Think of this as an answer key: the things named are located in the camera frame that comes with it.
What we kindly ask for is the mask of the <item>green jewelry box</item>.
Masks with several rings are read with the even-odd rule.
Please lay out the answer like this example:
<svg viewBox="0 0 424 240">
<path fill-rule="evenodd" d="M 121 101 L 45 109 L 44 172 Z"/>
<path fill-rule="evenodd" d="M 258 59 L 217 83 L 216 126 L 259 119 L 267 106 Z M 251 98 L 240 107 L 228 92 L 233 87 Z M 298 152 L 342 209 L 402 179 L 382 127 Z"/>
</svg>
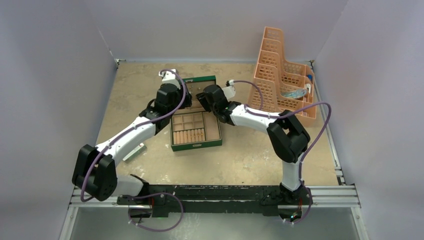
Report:
<svg viewBox="0 0 424 240">
<path fill-rule="evenodd" d="M 185 78 L 192 105 L 175 112 L 170 120 L 171 149 L 174 152 L 218 147 L 223 144 L 220 122 L 205 111 L 196 98 L 209 85 L 216 84 L 214 75 Z"/>
</svg>

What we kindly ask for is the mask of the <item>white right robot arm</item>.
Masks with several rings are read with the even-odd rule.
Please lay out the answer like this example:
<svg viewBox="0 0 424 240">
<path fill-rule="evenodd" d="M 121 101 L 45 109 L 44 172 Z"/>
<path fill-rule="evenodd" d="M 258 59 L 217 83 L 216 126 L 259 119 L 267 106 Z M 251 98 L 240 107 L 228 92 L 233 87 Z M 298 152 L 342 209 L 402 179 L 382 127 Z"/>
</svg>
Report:
<svg viewBox="0 0 424 240">
<path fill-rule="evenodd" d="M 265 112 L 230 101 L 224 89 L 216 84 L 204 88 L 196 98 L 220 122 L 267 134 L 275 154 L 282 160 L 282 200 L 292 204 L 300 198 L 299 189 L 303 183 L 301 161 L 306 156 L 311 137 L 291 111 Z"/>
</svg>

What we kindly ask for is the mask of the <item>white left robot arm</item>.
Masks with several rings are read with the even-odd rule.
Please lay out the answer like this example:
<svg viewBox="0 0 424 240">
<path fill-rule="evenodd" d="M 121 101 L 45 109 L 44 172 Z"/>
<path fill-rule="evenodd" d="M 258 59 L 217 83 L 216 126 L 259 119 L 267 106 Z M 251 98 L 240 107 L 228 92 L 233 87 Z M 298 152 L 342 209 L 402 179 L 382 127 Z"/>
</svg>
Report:
<svg viewBox="0 0 424 240">
<path fill-rule="evenodd" d="M 118 176 L 116 167 L 140 143 L 154 137 L 178 110 L 191 106 L 192 97 L 185 83 L 164 83 L 145 110 L 111 139 L 78 152 L 71 182 L 82 194 L 104 201 L 110 196 L 129 196 L 138 205 L 149 199 L 148 184 L 132 175 Z"/>
</svg>

